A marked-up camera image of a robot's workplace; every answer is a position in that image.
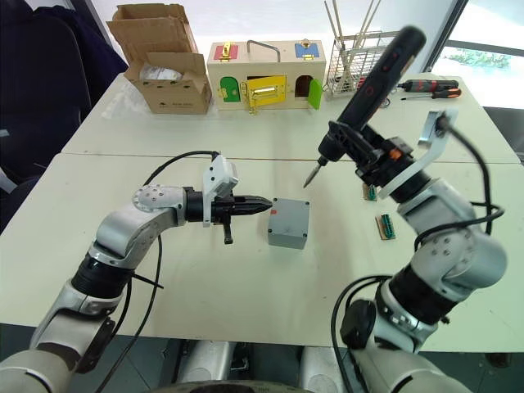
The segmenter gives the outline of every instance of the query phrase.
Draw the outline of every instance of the floor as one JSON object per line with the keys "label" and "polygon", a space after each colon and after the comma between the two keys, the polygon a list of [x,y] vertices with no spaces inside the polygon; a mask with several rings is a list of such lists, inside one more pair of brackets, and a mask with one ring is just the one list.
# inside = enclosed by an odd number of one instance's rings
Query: floor
{"label": "floor", "polygon": [[[0,360],[26,349],[33,330],[32,327],[1,324]],[[92,372],[75,375],[68,392],[93,393],[129,342],[129,338],[117,336],[109,344],[98,366]],[[181,342],[167,338],[140,338],[104,391],[138,393],[169,385]],[[255,346],[251,361],[252,372],[258,376],[258,379],[295,385],[299,369],[300,356],[297,355],[299,350],[294,346]],[[522,393],[524,391],[524,377],[522,377],[524,354],[512,354],[510,365],[506,368],[494,367],[484,354],[478,353],[425,352],[422,355],[473,392]]]}

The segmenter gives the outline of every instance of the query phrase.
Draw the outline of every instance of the cardboard box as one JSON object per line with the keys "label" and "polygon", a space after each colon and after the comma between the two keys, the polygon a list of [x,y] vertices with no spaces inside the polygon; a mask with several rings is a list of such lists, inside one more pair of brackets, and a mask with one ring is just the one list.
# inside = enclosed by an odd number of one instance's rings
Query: cardboard box
{"label": "cardboard box", "polygon": [[198,53],[182,6],[125,4],[117,7],[113,20],[107,25],[129,64],[146,61],[149,52]]}
{"label": "cardboard box", "polygon": [[134,61],[124,76],[142,93],[153,113],[205,114],[211,100],[204,57],[199,53],[153,52],[147,62],[183,74],[179,81],[140,80],[143,61]]}

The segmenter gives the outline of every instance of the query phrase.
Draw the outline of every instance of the yellow door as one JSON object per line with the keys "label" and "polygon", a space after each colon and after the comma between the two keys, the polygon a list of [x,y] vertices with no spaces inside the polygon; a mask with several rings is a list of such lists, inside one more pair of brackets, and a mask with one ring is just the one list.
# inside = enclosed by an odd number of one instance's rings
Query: yellow door
{"label": "yellow door", "polygon": [[286,75],[266,76],[242,82],[242,94],[246,97],[249,112],[263,105],[286,101]]}

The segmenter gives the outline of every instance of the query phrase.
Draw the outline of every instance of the tabletop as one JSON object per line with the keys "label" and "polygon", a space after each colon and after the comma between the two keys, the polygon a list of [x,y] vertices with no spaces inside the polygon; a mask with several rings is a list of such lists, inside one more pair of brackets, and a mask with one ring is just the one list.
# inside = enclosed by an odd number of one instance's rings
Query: tabletop
{"label": "tabletop", "polygon": [[[432,74],[407,75],[404,79],[432,79]],[[401,101],[413,96],[399,89],[391,104],[379,109],[370,124],[385,138],[400,136],[415,157],[427,112],[454,107],[456,127],[480,149],[488,163],[518,163],[519,160],[490,117],[458,77],[461,97],[449,100]],[[348,97],[323,99],[319,111],[261,110],[219,111],[212,105],[206,115],[154,115],[142,96],[119,75],[82,123],[62,152],[120,156],[176,156],[185,151],[227,151],[231,158],[317,160],[317,147],[328,131],[328,121],[342,112]],[[450,140],[437,162],[474,162],[455,140]]]}
{"label": "tabletop", "polygon": [[[102,219],[128,201],[164,157],[60,154],[0,237],[0,319],[34,326],[83,259]],[[208,160],[171,165],[159,183],[201,187]],[[304,250],[269,246],[269,212],[233,217],[234,244],[221,227],[199,223],[163,235],[164,259],[145,336],[330,346],[329,319],[341,289],[366,274],[394,273],[413,254],[413,230],[392,200],[364,201],[354,164],[330,164],[306,189],[311,162],[233,160],[235,193],[310,201]],[[508,271],[495,286],[476,291],[450,313],[451,324],[429,338],[425,350],[514,352],[524,350],[524,169],[489,165],[493,200],[506,208],[493,236],[508,253]],[[477,165],[436,163],[428,168],[467,198],[482,199]],[[380,240],[374,216],[389,213],[397,238]],[[156,244],[138,273],[152,278]],[[121,329],[132,334],[147,307],[151,287],[133,285]]]}

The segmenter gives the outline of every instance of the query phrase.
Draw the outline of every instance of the green terminal block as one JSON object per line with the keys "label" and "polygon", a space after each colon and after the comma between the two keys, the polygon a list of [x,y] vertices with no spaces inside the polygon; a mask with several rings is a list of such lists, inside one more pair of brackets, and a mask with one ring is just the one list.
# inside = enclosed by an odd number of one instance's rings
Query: green terminal block
{"label": "green terminal block", "polygon": [[393,222],[390,215],[379,215],[376,217],[378,232],[382,240],[395,239],[395,230],[393,229]]}
{"label": "green terminal block", "polygon": [[362,194],[366,201],[377,201],[377,188],[373,185],[369,186],[366,183],[363,183]]}

